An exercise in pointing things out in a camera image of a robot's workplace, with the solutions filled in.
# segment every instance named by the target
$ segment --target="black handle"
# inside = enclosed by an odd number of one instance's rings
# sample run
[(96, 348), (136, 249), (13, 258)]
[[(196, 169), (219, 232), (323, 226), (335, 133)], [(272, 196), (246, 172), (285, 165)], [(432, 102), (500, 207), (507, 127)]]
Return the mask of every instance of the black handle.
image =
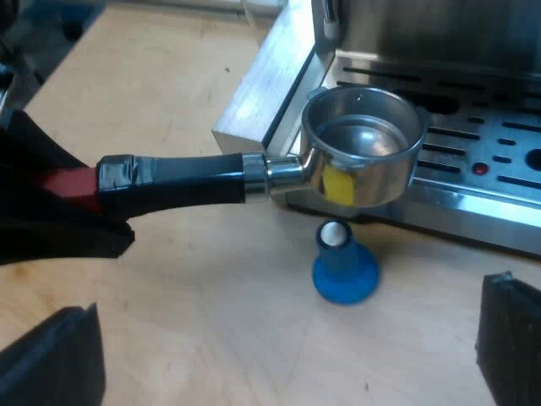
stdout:
[(244, 203), (243, 155), (199, 158), (105, 156), (98, 197), (109, 217), (127, 219), (174, 207)]

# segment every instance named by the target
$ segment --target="yellow tape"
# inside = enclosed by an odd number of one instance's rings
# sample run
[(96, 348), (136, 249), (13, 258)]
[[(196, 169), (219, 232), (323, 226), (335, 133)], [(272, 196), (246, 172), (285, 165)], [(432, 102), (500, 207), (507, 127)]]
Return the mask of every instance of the yellow tape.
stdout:
[(355, 178), (350, 173), (325, 165), (323, 186), (327, 200), (342, 206), (354, 206)]

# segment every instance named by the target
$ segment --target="blue tamper base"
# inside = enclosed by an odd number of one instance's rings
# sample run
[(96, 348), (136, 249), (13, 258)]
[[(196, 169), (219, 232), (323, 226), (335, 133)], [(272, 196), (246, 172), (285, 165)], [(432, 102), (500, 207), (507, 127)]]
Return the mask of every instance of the blue tamper base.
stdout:
[[(321, 238), (322, 228), (330, 222), (345, 228), (345, 240), (336, 246), (326, 244)], [(314, 262), (312, 278), (315, 288), (325, 299), (351, 305), (374, 292), (379, 281), (378, 263), (369, 250), (355, 242), (347, 223), (330, 222), (322, 224), (316, 234), (320, 256)]]

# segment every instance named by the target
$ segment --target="red handle section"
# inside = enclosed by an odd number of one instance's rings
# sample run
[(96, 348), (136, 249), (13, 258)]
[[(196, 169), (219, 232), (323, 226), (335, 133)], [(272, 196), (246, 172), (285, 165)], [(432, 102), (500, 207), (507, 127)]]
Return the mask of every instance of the red handle section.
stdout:
[(40, 173), (35, 181), (45, 190), (70, 200), (79, 207), (102, 215), (97, 197), (98, 177), (95, 167), (55, 169)]

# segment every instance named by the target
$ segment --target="drip tray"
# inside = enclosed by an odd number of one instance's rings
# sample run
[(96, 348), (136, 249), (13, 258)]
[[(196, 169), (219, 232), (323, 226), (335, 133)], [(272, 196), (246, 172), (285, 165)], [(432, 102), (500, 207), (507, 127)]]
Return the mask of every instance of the drip tray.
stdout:
[[(432, 125), (401, 199), (355, 210), (292, 192), (287, 204), (353, 219), (380, 217), (541, 255), (541, 83), (338, 55), (322, 85), (387, 89), (426, 108)], [(290, 153), (299, 146), (300, 135)]]

